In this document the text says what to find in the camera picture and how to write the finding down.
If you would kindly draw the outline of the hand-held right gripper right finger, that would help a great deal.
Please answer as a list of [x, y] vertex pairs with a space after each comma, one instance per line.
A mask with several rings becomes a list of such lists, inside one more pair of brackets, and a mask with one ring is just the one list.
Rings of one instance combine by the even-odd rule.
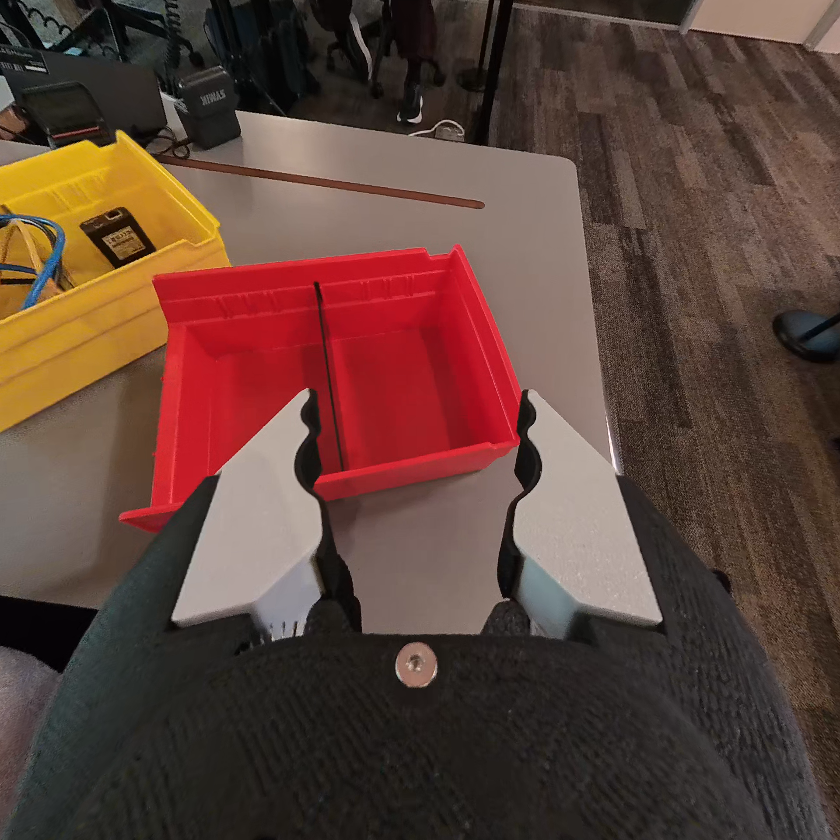
[[522, 392], [510, 503], [497, 562], [504, 599], [538, 634], [571, 638], [594, 618], [663, 622], [613, 465], [532, 389]]

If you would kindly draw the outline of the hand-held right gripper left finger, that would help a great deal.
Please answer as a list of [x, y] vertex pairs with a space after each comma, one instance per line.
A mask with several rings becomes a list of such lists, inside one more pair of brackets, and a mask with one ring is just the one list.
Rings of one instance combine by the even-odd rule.
[[217, 472], [175, 625], [245, 615], [271, 641], [303, 635], [324, 593], [322, 509], [303, 466], [318, 435], [318, 396], [305, 388]]

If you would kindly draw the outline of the red plastic bin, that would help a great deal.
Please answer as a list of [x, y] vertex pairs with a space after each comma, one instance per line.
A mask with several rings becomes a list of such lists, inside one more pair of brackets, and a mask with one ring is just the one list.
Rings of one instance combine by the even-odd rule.
[[303, 389], [318, 394], [326, 501], [484, 469], [518, 445], [521, 389], [459, 246], [171, 273], [154, 290], [168, 343], [151, 501], [120, 514], [131, 527], [160, 531]]

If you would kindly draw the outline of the black bin divider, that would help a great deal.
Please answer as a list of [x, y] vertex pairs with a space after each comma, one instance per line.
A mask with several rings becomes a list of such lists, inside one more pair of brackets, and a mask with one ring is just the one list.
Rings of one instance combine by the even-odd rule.
[[326, 311], [324, 306], [324, 299], [322, 295], [322, 289], [320, 283], [316, 280], [313, 283], [314, 292], [316, 296], [316, 302], [318, 307], [318, 321], [319, 321], [319, 328], [321, 333], [321, 345], [322, 345], [322, 354], [324, 359], [324, 367], [325, 372], [327, 375], [327, 383], [328, 383], [328, 394], [329, 394], [329, 403], [330, 403], [330, 412], [332, 417], [332, 428], [335, 437], [335, 446], [337, 450], [337, 455], [339, 459], [339, 470], [344, 471], [344, 457], [343, 457], [343, 445], [342, 445], [342, 438], [340, 432], [340, 423], [339, 423], [339, 412], [338, 407], [335, 399], [335, 388], [334, 388], [334, 381], [333, 381], [333, 372], [332, 372], [332, 363], [331, 363], [331, 351], [330, 351], [330, 342], [329, 342], [329, 335], [328, 335], [328, 325], [326, 319]]

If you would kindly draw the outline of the yellow plastic bin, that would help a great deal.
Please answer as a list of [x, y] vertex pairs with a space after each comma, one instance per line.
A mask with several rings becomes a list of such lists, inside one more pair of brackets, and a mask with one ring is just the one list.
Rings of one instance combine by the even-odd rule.
[[[5, 164], [2, 210], [39, 217], [64, 233], [61, 267], [71, 287], [2, 288], [1, 428], [6, 431], [163, 346], [167, 324], [153, 278], [230, 265], [212, 215], [161, 163], [118, 131]], [[154, 252], [112, 266], [81, 225], [124, 207]]]

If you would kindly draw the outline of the person's grey clothing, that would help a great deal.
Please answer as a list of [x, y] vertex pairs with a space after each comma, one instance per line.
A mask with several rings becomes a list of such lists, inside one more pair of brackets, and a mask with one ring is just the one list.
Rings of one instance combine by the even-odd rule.
[[35, 741], [62, 674], [35, 656], [1, 648], [1, 834], [17, 806]]

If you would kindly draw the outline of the dark rounded chair foot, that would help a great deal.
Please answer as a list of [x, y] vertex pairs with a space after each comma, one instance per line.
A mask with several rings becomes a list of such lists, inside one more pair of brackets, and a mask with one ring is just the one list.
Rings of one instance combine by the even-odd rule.
[[839, 359], [839, 313], [824, 317], [804, 310], [777, 314], [772, 330], [780, 344], [797, 358], [817, 364]]

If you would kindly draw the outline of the black rectangular device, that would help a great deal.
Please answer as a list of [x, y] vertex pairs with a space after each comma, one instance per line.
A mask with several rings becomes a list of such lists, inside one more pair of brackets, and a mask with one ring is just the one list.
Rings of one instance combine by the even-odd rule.
[[150, 237], [125, 206], [116, 206], [84, 220], [79, 228], [114, 269], [128, 266], [157, 251]]

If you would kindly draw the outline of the brown thin strip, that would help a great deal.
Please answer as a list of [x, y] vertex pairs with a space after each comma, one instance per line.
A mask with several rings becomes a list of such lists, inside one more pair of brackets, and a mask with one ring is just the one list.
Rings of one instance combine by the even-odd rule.
[[160, 154], [156, 159], [163, 165], [177, 166], [198, 172], [208, 172], [220, 175], [232, 175], [266, 182], [278, 182], [325, 188], [344, 193], [356, 193], [372, 196], [384, 196], [398, 200], [417, 203], [428, 203], [441, 206], [459, 207], [470, 210], [482, 210], [485, 204], [477, 199], [450, 196], [430, 192], [405, 190], [397, 187], [371, 185], [357, 182], [346, 182], [312, 175], [301, 175], [282, 171], [269, 171], [255, 167], [224, 164], [211, 161], [195, 161], [182, 159], [172, 154]]

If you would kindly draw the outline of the black power adapter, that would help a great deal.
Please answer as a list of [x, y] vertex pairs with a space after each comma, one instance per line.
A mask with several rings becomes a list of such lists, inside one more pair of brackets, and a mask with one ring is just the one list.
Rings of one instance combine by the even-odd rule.
[[175, 111], [186, 137], [204, 151], [238, 139], [238, 94], [221, 66], [210, 67], [178, 80]]

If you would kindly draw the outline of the black flat box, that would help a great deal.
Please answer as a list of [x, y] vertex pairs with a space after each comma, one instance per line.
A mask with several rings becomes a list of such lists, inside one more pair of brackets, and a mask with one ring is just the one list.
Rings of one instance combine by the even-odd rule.
[[14, 100], [26, 88], [77, 81], [89, 90], [113, 133], [122, 131], [148, 144], [167, 125], [158, 82], [149, 68], [22, 46], [1, 49], [2, 74]]

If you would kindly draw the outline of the black device with red stripe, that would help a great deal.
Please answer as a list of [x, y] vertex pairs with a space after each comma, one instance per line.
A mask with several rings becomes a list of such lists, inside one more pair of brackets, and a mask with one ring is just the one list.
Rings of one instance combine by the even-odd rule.
[[38, 125], [52, 150], [82, 141], [102, 147], [115, 140], [99, 105], [77, 81], [29, 87], [21, 90], [15, 101]]

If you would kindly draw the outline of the black backpack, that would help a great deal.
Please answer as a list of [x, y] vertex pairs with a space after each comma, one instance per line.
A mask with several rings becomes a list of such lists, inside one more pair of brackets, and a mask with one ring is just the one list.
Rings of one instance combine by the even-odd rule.
[[304, 17], [292, 1], [211, 1], [204, 30], [238, 110], [286, 117], [321, 92]]

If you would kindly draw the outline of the black pole stand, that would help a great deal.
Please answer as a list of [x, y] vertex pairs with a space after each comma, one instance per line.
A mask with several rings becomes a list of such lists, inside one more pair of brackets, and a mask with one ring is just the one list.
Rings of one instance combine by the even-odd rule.
[[502, 59], [508, 38], [513, 1], [497, 2], [496, 25], [490, 50], [487, 50], [490, 35], [490, 23], [495, 2], [488, 2], [485, 25], [479, 51], [477, 66], [460, 70], [456, 75], [458, 85], [467, 92], [482, 93], [481, 104], [474, 114], [468, 131], [469, 144], [487, 146], [490, 121], [493, 112]]

